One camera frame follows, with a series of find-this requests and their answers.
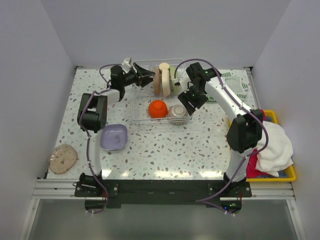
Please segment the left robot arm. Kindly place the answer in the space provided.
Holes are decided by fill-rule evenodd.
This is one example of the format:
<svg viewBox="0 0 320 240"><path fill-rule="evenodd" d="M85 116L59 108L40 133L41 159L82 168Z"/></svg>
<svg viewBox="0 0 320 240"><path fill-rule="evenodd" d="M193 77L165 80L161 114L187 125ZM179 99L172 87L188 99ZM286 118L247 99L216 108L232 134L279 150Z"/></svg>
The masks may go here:
<svg viewBox="0 0 320 240"><path fill-rule="evenodd" d="M106 83L106 89L101 92L84 93L81 97L77 123L87 134L86 161L93 179L86 184L86 191L92 196L99 196L104 190L102 179L98 176L102 170L99 163L92 163L90 159L90 131L97 134L107 124L108 105L120 102L126 93L125 88L132 84L145 87L153 81L155 72L142 68L136 63L106 64L100 67L98 73Z"/></svg>

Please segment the brown square panda plate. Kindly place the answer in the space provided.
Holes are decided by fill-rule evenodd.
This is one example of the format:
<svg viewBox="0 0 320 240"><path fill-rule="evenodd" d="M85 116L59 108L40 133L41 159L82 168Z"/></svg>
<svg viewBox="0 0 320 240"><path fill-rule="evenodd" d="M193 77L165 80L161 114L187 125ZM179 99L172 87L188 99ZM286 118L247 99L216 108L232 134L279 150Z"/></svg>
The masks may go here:
<svg viewBox="0 0 320 240"><path fill-rule="evenodd" d="M159 96L161 93L161 76L160 76L160 70L157 67L152 68L154 72L153 76L153 90L154 90L154 95Z"/></svg>

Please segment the patterned round bowl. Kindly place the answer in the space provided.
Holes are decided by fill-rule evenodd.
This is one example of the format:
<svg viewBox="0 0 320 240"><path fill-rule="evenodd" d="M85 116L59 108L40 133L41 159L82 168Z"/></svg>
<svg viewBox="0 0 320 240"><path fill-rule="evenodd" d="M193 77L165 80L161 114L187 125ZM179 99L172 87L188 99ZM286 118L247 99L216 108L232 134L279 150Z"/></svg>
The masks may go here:
<svg viewBox="0 0 320 240"><path fill-rule="evenodd" d="M181 126L187 123L189 114L183 105L176 104L169 107L166 117L171 124Z"/></svg>

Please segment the orange round bowl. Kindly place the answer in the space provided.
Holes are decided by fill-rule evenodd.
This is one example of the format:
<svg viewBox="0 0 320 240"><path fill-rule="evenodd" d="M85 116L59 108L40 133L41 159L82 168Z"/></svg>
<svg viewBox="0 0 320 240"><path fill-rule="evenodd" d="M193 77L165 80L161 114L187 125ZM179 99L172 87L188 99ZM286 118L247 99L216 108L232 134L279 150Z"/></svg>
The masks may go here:
<svg viewBox="0 0 320 240"><path fill-rule="evenodd" d="M154 100L148 106L148 115L153 118L165 118L168 114L168 107L162 100Z"/></svg>

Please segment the cream steel-lined cup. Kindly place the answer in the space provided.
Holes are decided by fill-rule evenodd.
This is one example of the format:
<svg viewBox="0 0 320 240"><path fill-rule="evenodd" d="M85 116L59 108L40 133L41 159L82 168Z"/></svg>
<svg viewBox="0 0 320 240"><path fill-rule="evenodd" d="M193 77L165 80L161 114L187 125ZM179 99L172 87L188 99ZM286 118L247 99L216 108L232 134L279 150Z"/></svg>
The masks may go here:
<svg viewBox="0 0 320 240"><path fill-rule="evenodd" d="M162 75L170 72L170 64L167 62L160 63L158 68Z"/></svg>

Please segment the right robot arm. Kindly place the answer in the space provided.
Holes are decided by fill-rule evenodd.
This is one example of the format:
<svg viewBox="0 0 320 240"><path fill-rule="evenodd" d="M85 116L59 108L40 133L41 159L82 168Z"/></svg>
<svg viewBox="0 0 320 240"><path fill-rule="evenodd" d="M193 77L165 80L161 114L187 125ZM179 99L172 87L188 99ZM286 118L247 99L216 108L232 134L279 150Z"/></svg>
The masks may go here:
<svg viewBox="0 0 320 240"><path fill-rule="evenodd" d="M189 115L200 109L211 95L226 113L231 125L226 140L231 148L229 165L224 173L227 180L214 197L223 192L230 197L235 196L247 178L247 166L250 156L262 136L267 136L263 125L263 112L246 105L226 84L221 73L212 65L208 69L201 66L199 58L190 59L186 68L188 80L179 80L183 92L178 99L184 105Z"/></svg>

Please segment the cream square panda plate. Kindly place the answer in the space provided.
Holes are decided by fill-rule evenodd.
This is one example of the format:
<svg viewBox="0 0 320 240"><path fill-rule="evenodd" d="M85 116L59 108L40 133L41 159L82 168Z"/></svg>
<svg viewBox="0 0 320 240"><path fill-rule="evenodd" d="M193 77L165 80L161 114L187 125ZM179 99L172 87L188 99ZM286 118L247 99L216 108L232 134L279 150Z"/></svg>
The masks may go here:
<svg viewBox="0 0 320 240"><path fill-rule="evenodd" d="M171 93L170 86L170 70L163 69L161 73L161 84L162 84L162 92L165 97L169 96Z"/></svg>

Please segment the green square panda plate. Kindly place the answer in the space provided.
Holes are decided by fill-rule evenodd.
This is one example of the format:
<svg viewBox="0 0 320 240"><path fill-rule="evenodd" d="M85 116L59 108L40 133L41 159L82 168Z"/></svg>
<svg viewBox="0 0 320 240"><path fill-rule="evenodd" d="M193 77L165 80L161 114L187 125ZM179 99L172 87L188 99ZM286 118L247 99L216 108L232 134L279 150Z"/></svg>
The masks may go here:
<svg viewBox="0 0 320 240"><path fill-rule="evenodd" d="M178 95L181 91L181 86L179 85L179 81L175 78L176 67L174 65L170 65L170 90L172 94Z"/></svg>

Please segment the white wire dish rack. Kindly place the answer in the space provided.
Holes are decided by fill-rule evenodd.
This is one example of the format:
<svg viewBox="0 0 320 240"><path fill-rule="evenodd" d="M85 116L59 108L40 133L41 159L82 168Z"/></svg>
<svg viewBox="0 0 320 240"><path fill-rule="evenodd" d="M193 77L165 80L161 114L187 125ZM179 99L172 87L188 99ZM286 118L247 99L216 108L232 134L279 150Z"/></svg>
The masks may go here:
<svg viewBox="0 0 320 240"><path fill-rule="evenodd" d="M134 63L138 64L144 69L149 70L150 66L158 67L161 63L168 63L170 66L175 66L178 68L176 77L184 78L187 77L186 65L179 65L184 60L182 58L169 58L169 59L149 59L149 60L135 60ZM178 95L183 91L180 91L179 94L172 94L165 97L161 92L160 95L154 94L154 84L150 83L145 87L138 87L136 85L132 86L133 97L132 97L132 119L139 127L164 127L173 125L169 122L167 117L164 118L151 118L148 114L148 106L152 101L161 100L165 102L167 108L173 105L180 105L181 102L178 99ZM192 116L189 115L188 123L192 119Z"/></svg>

